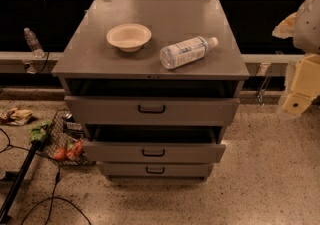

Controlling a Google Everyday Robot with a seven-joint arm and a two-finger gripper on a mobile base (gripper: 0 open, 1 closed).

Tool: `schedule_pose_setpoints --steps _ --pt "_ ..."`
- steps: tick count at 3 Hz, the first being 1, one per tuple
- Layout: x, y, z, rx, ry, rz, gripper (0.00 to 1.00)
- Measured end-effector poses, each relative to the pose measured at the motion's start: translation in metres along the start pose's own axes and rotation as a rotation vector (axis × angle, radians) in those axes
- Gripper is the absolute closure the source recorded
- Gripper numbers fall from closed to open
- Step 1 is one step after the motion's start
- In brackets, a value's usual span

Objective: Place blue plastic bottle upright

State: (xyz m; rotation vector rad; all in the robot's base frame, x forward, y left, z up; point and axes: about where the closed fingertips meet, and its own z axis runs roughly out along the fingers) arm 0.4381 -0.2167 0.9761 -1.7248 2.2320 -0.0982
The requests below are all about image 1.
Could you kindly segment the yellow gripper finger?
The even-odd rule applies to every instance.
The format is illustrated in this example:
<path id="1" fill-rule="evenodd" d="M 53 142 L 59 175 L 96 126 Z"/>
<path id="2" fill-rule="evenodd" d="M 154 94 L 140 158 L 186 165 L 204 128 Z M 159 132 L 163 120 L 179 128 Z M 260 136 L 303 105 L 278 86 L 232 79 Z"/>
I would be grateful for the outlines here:
<path id="1" fill-rule="evenodd" d="M 281 21 L 272 31 L 274 37 L 286 39 L 293 36 L 297 13 L 294 12 Z"/>
<path id="2" fill-rule="evenodd" d="M 320 55 L 309 54 L 295 64 L 293 79 L 282 110 L 290 115 L 301 115 L 319 95 Z"/>

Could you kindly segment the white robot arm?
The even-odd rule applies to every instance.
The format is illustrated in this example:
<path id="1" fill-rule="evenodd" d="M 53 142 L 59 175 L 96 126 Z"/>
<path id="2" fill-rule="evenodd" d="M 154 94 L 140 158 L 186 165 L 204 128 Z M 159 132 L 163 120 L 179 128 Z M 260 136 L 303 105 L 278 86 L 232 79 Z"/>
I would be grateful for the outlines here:
<path id="1" fill-rule="evenodd" d="M 272 35 L 291 38 L 294 47 L 305 53 L 298 62 L 288 64 L 285 91 L 276 111 L 279 118 L 289 120 L 304 113 L 320 95 L 320 0 L 305 0 Z"/>

